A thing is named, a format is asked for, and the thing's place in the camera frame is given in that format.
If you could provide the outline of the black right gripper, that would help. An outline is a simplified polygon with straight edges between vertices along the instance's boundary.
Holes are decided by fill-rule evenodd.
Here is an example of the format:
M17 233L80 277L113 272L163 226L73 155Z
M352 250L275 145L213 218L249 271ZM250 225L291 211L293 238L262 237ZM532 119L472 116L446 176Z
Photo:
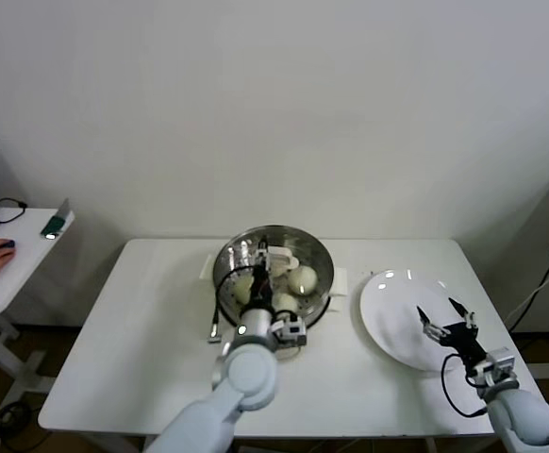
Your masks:
M472 370L487 358L487 352L477 341L478 326L475 313L467 310L452 297L450 304L461 317L461 321L444 328L432 324L426 313L417 307L424 335L441 346L455 349L467 370Z

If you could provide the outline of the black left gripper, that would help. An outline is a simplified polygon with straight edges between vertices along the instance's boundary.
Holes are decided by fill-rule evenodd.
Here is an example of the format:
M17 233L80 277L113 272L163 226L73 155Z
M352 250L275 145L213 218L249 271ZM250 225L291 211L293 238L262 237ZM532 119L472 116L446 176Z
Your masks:
M274 311L273 290L269 279L269 241L262 235L258 241L258 257L253 265L253 282L250 287L248 309Z

